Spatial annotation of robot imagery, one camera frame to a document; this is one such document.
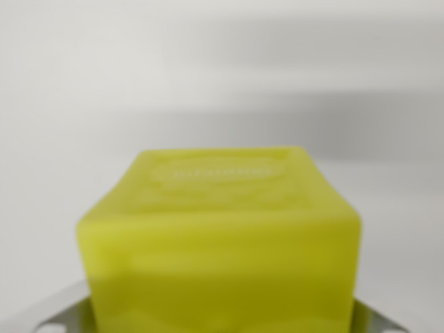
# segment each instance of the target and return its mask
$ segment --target yellow-green soap bar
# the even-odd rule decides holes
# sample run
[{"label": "yellow-green soap bar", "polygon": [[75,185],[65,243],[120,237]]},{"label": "yellow-green soap bar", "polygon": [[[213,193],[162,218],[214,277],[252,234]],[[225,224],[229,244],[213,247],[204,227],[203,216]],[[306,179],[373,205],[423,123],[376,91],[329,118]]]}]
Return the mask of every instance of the yellow-green soap bar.
[{"label": "yellow-green soap bar", "polygon": [[78,226],[100,333],[348,333],[357,213],[298,147],[141,153]]}]

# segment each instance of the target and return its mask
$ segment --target yellow soap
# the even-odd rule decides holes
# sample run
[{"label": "yellow soap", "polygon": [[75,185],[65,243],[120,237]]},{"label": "yellow soap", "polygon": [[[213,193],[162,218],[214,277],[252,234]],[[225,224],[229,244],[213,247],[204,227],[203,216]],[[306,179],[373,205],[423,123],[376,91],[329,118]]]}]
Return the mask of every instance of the yellow soap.
[{"label": "yellow soap", "polygon": [[348,333],[357,213],[298,147],[141,153],[78,225],[100,333]]}]

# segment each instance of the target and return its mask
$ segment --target soap top surface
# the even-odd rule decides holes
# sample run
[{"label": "soap top surface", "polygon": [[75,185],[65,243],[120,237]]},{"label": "soap top surface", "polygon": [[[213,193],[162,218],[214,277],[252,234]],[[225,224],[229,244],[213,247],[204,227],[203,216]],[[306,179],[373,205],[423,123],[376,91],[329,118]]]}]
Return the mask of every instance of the soap top surface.
[{"label": "soap top surface", "polygon": [[303,148],[144,151],[86,217],[349,207]]}]

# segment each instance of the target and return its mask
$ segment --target soap bar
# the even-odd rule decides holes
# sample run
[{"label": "soap bar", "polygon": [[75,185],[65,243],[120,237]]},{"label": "soap bar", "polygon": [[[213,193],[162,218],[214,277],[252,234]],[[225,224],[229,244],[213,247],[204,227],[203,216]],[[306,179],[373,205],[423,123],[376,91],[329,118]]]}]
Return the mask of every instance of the soap bar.
[{"label": "soap bar", "polygon": [[348,333],[359,233],[298,147],[145,151],[78,224],[100,333]]}]

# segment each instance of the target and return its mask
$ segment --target white background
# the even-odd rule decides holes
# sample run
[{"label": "white background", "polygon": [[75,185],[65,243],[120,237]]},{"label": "white background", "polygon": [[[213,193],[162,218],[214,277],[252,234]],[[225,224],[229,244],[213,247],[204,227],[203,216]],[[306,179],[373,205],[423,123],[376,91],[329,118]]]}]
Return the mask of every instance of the white background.
[{"label": "white background", "polygon": [[442,332],[443,28],[440,1],[0,2],[0,320],[83,278],[76,222],[142,149],[295,144],[363,217],[357,293]]}]

